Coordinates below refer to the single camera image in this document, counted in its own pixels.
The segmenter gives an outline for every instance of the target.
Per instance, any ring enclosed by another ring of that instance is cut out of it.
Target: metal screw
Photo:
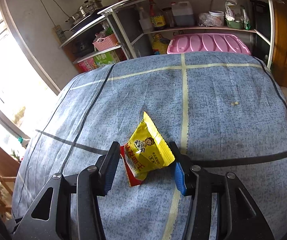
[[[87,171],[89,171],[89,172],[94,172],[96,169],[97,169],[97,166],[91,165],[91,166],[89,166],[89,167],[87,168]]]
[[[233,172],[228,172],[227,177],[229,179],[234,179],[236,177],[236,175]]]
[[[201,167],[198,166],[198,165],[192,165],[192,166],[191,166],[191,169],[192,169],[193,171],[200,171],[200,170],[201,170]]]
[[[60,173],[55,173],[53,176],[52,176],[53,179],[60,179],[61,178],[61,174]]]

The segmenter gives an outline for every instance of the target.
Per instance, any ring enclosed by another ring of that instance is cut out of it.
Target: white container
[[[144,33],[149,33],[153,31],[153,25],[150,20],[149,14],[142,8],[139,7],[139,23]]]
[[[220,26],[224,26],[224,12],[222,11],[209,11],[209,14],[219,18],[221,20],[221,25]]]
[[[195,18],[191,4],[188,1],[172,2],[171,10],[177,26],[195,26]]]

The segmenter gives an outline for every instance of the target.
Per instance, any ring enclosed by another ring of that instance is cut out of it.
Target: clear plastic bottle
[[[153,25],[151,23],[149,14],[144,10],[143,7],[139,7],[139,23],[144,33],[149,33],[153,31]]]
[[[149,0],[149,2],[150,2],[149,16],[152,25],[156,31],[163,30],[165,28],[165,17],[162,13],[162,10],[158,8],[158,6],[153,0]]]

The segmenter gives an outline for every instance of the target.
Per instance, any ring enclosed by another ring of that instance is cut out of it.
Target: white wall
[[[59,49],[59,44],[52,34],[53,23],[49,19],[40,0],[5,0],[22,39],[26,43],[34,58],[52,81],[62,89],[78,71],[70,60]],[[69,29],[67,16],[53,2],[42,0],[55,25],[61,25],[63,30]],[[55,0],[68,14],[75,13],[85,0]],[[107,6],[118,0],[102,0]]]

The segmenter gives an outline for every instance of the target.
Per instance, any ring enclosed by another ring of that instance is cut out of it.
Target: food packet
[[[140,185],[149,171],[161,169],[174,161],[174,156],[146,112],[129,141],[121,146],[130,186]]]

